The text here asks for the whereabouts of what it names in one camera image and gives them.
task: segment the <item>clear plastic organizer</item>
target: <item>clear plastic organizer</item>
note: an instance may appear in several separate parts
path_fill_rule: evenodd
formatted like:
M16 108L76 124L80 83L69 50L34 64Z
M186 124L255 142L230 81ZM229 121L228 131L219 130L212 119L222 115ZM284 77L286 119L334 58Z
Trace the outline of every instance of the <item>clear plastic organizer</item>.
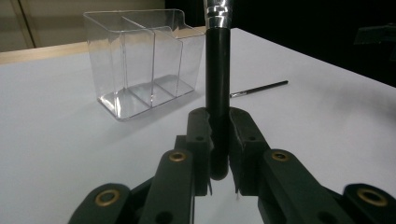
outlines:
M86 12L98 101L128 119L195 89L205 34L177 9Z

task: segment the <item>white tabletop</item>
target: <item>white tabletop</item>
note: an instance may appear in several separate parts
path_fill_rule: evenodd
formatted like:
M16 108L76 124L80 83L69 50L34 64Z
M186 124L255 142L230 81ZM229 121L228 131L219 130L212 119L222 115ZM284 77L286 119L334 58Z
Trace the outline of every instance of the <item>white tabletop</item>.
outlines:
M395 197L396 89L233 29L231 91L282 80L231 104L323 186L366 183ZM205 105L205 58L194 93L123 122L96 102L88 53L0 65L0 103L0 223L67 223L96 187L132 189L155 174L188 113ZM195 223L262 222L231 173L212 184Z

